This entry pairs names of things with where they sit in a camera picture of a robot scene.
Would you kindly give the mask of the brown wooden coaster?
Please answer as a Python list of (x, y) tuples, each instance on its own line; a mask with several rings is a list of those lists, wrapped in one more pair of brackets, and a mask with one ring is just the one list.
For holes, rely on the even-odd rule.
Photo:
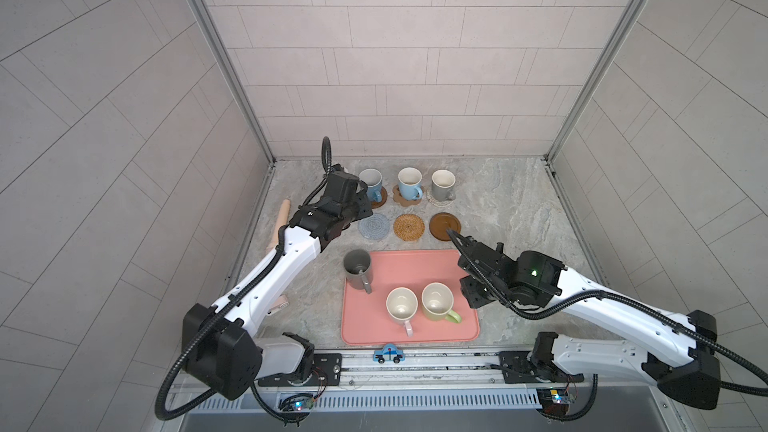
[(372, 209), (378, 209), (382, 207), (388, 200), (388, 192), (384, 187), (381, 187), (377, 190), (369, 190), (369, 192)]
[(429, 232), (437, 240), (450, 242), (449, 232), (461, 233), (461, 222), (453, 214), (448, 212), (439, 212), (433, 215), (429, 221)]

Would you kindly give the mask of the blue mug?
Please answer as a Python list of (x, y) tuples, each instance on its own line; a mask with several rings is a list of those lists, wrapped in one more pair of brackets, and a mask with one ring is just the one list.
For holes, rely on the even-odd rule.
[(378, 169), (365, 169), (360, 172), (359, 178), (367, 185), (367, 197), (369, 200), (369, 190), (377, 190), (382, 187), (383, 176)]
[(414, 167), (405, 167), (398, 172), (398, 188), (401, 197), (407, 201), (420, 201), (423, 198), (421, 186), (422, 173)]

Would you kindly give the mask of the light blue woven coaster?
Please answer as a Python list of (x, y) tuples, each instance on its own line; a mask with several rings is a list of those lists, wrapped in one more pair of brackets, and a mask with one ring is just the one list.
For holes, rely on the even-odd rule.
[(371, 241), (385, 239), (390, 232), (390, 220), (380, 213), (374, 213), (370, 217), (361, 220), (358, 224), (360, 234)]

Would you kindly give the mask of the tan rattan coaster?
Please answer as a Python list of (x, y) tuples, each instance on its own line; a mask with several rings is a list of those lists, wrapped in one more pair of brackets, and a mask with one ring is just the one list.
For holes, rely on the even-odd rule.
[(426, 226), (422, 218), (415, 214), (402, 214), (398, 216), (393, 223), (394, 234), (406, 242), (419, 240)]

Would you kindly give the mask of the green handled white mug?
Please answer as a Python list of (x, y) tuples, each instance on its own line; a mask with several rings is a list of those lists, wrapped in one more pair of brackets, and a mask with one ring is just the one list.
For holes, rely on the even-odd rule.
[(421, 294), (422, 310), (431, 321), (447, 320), (460, 324), (462, 317), (453, 310), (454, 295), (444, 283), (432, 282), (426, 285)]

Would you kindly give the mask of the grey handled white mug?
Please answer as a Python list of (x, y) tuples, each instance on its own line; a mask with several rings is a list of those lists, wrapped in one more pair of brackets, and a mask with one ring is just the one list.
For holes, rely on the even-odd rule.
[(456, 176), (446, 169), (436, 170), (431, 177), (431, 194), (437, 202), (450, 202), (455, 195)]

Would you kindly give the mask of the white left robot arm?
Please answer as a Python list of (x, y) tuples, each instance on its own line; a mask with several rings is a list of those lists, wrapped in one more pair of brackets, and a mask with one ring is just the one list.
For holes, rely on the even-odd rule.
[(278, 243), (237, 286), (211, 306), (192, 307), (183, 321), (180, 370), (230, 400), (254, 380), (311, 374), (313, 345), (285, 333), (259, 339), (258, 329), (288, 285), (353, 222), (371, 216), (367, 186), (339, 164), (329, 167), (320, 198), (299, 207)]

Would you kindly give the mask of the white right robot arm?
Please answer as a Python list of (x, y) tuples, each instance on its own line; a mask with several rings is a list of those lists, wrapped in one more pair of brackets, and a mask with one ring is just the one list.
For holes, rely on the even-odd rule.
[(622, 377), (653, 385), (689, 407), (717, 406), (721, 376), (713, 316), (648, 306), (541, 252), (528, 250), (512, 259), (502, 243), (489, 247), (455, 231), (449, 237), (466, 273), (460, 288), (471, 308), (497, 302), (529, 321), (565, 312), (616, 336), (592, 340), (541, 332), (526, 359), (503, 366), (505, 373), (550, 383)]

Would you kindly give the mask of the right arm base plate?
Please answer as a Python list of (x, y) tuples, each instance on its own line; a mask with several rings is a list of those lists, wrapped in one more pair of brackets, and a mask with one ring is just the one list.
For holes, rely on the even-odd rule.
[(502, 373), (505, 384), (585, 381), (583, 374), (569, 375), (558, 368), (554, 355), (548, 351), (502, 351), (498, 360), (489, 367)]

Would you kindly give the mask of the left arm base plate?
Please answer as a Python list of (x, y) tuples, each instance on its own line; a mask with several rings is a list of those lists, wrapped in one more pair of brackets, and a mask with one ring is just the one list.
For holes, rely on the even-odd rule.
[(259, 387), (320, 387), (338, 386), (342, 355), (340, 353), (316, 353), (310, 375), (306, 379), (290, 378), (286, 374), (275, 374), (258, 380)]

